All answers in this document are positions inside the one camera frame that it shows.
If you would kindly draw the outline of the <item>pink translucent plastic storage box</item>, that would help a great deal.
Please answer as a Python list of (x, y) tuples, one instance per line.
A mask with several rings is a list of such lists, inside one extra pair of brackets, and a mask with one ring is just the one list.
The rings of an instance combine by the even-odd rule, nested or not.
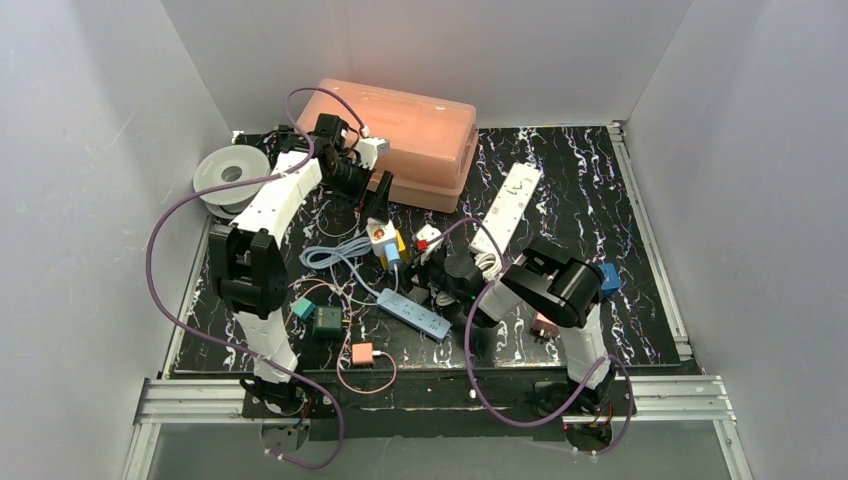
[(390, 201), (456, 211), (477, 148), (474, 106), (334, 79), (320, 86), (297, 119), (317, 137), (319, 165), (325, 148), (354, 150), (362, 138), (387, 139), (390, 150), (379, 156), (367, 190), (390, 171)]

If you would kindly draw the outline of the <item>white long power strip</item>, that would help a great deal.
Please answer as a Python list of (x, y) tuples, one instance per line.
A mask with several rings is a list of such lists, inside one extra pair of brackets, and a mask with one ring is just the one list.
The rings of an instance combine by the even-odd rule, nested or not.
[(505, 253), (538, 183), (542, 171), (528, 164), (516, 163), (508, 175), (483, 219), (483, 225), (495, 240), (501, 253)]

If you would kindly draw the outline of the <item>teal plug adapter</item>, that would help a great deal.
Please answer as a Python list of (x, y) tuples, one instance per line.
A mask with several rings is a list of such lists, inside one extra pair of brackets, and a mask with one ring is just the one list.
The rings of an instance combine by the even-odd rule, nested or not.
[(308, 322), (312, 319), (316, 310), (316, 305), (306, 297), (301, 297), (295, 301), (291, 308), (291, 314), (301, 321)]

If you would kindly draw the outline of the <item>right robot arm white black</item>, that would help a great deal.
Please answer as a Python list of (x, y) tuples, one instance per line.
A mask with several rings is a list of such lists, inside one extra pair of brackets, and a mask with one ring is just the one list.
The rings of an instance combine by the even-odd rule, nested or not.
[(606, 399), (614, 379), (600, 325), (603, 281), (599, 266), (544, 237), (532, 238), (488, 291), (483, 270), (469, 253), (418, 252), (401, 269), (405, 289), (447, 294), (477, 327), (496, 327), (521, 304), (533, 309), (560, 334), (569, 384), (577, 387), (588, 377), (581, 395), (595, 404)]

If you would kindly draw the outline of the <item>small pink usb charger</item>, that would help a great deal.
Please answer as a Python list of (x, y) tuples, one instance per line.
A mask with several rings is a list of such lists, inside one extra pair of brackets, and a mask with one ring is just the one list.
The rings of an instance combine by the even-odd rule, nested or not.
[(356, 343), (351, 346), (351, 364), (369, 367), (374, 364), (375, 351), (372, 343)]

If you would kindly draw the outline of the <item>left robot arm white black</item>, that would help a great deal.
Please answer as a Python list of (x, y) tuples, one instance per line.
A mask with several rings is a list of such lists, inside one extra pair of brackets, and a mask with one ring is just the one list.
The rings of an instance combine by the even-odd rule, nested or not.
[(323, 186), (365, 219), (388, 217), (392, 175), (383, 174), (374, 192), (368, 185), (390, 143), (363, 135), (349, 144), (351, 131), (341, 117), (326, 113), (307, 135), (280, 128), (272, 137), (274, 180), (259, 188), (228, 225), (209, 232), (211, 286), (233, 312), (248, 348), (257, 353), (254, 376), (262, 382), (287, 383), (297, 368), (281, 312), (289, 283), (282, 249), (302, 202)]

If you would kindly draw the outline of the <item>pink plug adapter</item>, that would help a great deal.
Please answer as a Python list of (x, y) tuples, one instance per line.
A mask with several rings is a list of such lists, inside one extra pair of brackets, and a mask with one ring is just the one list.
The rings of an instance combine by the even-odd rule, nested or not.
[(559, 336), (559, 327), (540, 313), (534, 317), (531, 331), (542, 339), (553, 339)]

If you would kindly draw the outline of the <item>white cube charger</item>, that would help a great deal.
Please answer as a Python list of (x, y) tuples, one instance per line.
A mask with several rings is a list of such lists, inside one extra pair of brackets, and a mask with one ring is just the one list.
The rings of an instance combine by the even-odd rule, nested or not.
[(385, 230), (396, 230), (391, 221), (383, 222), (378, 219), (369, 218), (366, 223), (366, 233), (375, 255), (381, 257), (383, 253), (382, 238)]

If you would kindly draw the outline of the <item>light blue power strip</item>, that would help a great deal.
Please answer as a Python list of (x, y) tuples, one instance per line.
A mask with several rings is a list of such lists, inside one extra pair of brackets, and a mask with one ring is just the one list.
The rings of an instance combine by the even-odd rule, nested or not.
[(443, 341), (451, 323), (413, 300), (391, 289), (383, 289), (377, 297), (377, 306), (434, 341)]

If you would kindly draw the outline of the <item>yellow cube socket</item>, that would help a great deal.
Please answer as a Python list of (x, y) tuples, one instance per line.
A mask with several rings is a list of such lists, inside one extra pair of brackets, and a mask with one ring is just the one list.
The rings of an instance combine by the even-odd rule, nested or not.
[(380, 257), (383, 268), (392, 271), (400, 269), (405, 262), (407, 252), (403, 238), (396, 230), (385, 230), (382, 238), (383, 253)]

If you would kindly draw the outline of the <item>dark green cube charger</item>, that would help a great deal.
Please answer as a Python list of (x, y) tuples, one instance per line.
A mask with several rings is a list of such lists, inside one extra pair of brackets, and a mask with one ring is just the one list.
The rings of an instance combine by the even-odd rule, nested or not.
[(345, 330), (344, 311), (337, 306), (318, 306), (313, 314), (312, 335), (318, 339), (338, 339)]

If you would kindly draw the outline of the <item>blue plug adapter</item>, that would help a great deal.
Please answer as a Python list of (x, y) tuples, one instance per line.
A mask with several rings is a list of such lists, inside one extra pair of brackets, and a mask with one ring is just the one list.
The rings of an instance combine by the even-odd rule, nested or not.
[(622, 287), (622, 280), (615, 265), (611, 263), (604, 263), (601, 264), (599, 268), (604, 277), (600, 289), (601, 297), (609, 298), (620, 291)]

